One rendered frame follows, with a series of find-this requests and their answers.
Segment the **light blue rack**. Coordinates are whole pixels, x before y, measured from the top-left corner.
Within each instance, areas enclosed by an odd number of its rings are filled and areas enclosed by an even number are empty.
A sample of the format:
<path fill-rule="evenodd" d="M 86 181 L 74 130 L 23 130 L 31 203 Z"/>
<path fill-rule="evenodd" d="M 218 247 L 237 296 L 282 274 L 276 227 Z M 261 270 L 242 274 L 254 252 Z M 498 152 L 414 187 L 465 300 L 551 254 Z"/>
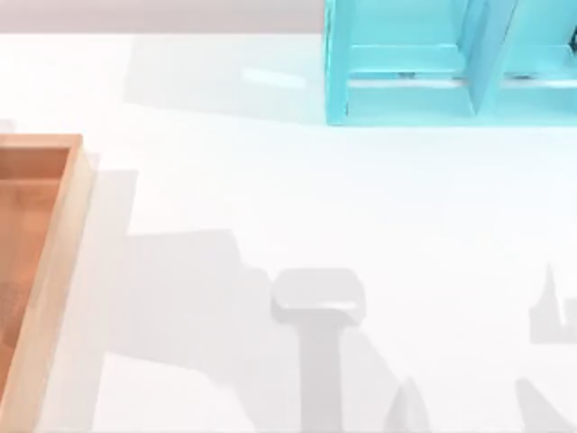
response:
<path fill-rule="evenodd" d="M 324 0 L 325 120 L 577 127 L 577 0 Z"/>

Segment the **shallow salmon-coloured box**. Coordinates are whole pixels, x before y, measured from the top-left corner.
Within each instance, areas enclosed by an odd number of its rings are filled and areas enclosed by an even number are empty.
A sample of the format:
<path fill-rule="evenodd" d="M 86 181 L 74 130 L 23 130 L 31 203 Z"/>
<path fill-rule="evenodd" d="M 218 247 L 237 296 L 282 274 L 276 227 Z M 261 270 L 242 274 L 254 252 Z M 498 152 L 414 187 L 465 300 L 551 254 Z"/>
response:
<path fill-rule="evenodd" d="M 0 433 L 39 421 L 94 177 L 79 134 L 0 134 Z"/>

